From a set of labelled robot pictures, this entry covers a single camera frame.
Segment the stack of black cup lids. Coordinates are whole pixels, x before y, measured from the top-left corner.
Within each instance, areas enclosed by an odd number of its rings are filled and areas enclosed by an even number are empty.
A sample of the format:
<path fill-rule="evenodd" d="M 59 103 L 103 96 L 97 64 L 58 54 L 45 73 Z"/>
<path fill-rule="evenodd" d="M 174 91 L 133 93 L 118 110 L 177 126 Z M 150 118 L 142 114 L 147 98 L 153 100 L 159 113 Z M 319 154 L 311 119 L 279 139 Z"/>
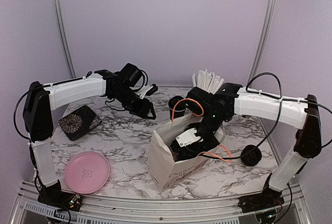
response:
<path fill-rule="evenodd" d="M 247 145 L 240 156 L 242 163 L 249 167 L 256 166 L 262 159 L 262 153 L 255 145 Z"/>

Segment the black plastic cup lid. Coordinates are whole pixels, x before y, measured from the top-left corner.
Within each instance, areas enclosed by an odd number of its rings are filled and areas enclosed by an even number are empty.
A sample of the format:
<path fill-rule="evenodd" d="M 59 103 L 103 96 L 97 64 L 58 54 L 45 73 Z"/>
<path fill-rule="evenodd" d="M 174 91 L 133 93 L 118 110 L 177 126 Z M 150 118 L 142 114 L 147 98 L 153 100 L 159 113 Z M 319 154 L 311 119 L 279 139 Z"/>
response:
<path fill-rule="evenodd" d="M 168 101 L 169 110 L 184 111 L 186 109 L 184 98 L 176 95 Z"/>

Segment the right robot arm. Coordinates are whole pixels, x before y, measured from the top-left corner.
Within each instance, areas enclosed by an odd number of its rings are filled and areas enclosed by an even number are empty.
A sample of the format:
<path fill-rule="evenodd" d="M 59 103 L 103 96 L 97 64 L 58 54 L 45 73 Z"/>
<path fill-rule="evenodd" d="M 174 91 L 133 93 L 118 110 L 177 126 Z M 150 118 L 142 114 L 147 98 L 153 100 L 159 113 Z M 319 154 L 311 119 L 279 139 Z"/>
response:
<path fill-rule="evenodd" d="M 285 123 L 297 129 L 296 142 L 278 168 L 267 178 L 257 196 L 261 207 L 268 207 L 298 174 L 309 159 L 324 148 L 321 141 L 320 104 L 314 95 L 305 98 L 269 94 L 236 83 L 224 83 L 215 93 L 193 87 L 184 99 L 184 106 L 198 117 L 200 123 L 190 125 L 171 142 L 171 150 L 180 160 L 206 156 L 217 146 L 215 133 L 223 122 L 234 115 L 254 116 Z"/>

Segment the white paper takeout bag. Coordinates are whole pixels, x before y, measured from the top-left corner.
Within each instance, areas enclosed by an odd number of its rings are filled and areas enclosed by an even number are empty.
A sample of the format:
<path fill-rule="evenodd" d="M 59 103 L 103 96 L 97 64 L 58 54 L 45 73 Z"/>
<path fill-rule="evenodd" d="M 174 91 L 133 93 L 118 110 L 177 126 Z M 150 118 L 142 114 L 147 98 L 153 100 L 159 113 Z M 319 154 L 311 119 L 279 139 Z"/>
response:
<path fill-rule="evenodd" d="M 207 155 L 219 159 L 216 151 L 225 138 L 222 123 L 227 115 L 226 101 L 213 99 L 206 107 L 197 100 L 192 101 L 196 107 L 191 114 L 170 120 L 153 131 L 150 142 L 147 167 L 160 191 L 169 188 L 177 181 L 186 178 L 207 162 Z M 198 136 L 214 135 L 219 145 L 210 151 L 199 153 L 196 157 L 178 161 L 172 152 L 172 141 L 188 129 L 196 128 Z"/>

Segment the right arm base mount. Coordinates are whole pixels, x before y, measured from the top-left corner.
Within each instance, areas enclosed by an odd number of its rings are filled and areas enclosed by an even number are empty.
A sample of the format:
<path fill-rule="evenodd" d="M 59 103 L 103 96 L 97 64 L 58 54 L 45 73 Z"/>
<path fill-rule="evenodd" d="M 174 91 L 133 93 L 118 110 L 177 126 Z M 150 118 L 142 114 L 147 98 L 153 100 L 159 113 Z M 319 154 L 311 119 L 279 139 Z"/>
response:
<path fill-rule="evenodd" d="M 243 213 L 248 213 L 275 207 L 283 203 L 282 192 L 271 189 L 268 178 L 261 193 L 240 197 L 238 207 L 241 208 Z"/>

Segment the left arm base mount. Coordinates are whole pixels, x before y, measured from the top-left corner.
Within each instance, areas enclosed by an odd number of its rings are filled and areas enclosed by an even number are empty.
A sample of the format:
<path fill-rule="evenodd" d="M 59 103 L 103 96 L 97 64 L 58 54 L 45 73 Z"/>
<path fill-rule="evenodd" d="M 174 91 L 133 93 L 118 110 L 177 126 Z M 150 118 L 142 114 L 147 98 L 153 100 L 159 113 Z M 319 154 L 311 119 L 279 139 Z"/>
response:
<path fill-rule="evenodd" d="M 58 182 L 52 186 L 41 185 L 39 190 L 38 202 L 59 207 L 63 210 L 79 212 L 82 204 L 82 197 L 74 200 L 76 194 L 62 191 L 61 183 Z"/>

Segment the single black paper coffee cup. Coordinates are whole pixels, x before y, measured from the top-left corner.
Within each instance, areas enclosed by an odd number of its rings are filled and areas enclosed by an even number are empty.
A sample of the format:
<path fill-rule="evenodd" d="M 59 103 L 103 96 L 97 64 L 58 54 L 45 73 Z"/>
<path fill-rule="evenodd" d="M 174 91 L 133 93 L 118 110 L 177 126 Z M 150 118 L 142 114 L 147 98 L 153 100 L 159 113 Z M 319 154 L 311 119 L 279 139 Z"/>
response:
<path fill-rule="evenodd" d="M 186 111 L 186 109 L 180 109 L 180 110 L 173 111 L 173 109 L 170 108 L 169 109 L 170 120 L 184 116 L 185 111 Z"/>

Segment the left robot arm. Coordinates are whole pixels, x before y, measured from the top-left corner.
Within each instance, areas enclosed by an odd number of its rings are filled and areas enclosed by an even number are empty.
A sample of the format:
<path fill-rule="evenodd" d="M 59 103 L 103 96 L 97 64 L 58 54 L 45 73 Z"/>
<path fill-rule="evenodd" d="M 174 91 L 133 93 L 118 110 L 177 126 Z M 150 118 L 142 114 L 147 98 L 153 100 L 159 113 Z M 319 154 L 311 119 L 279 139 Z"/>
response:
<path fill-rule="evenodd" d="M 59 180 L 51 154 L 52 112 L 85 98 L 101 96 L 117 100 L 132 115 L 154 120 L 156 114 L 148 96 L 154 94 L 158 87 L 154 83 L 144 83 L 140 88 L 134 88 L 144 75 L 145 72 L 128 63 L 122 70 L 114 73 L 102 69 L 82 77 L 49 84 L 35 81 L 20 97 L 25 100 L 22 115 L 27 134 L 18 134 L 29 141 L 33 165 L 38 171 L 42 186 L 47 187 L 45 197 L 53 205 L 62 205 L 66 198 L 65 193 L 55 186 L 59 184 Z"/>

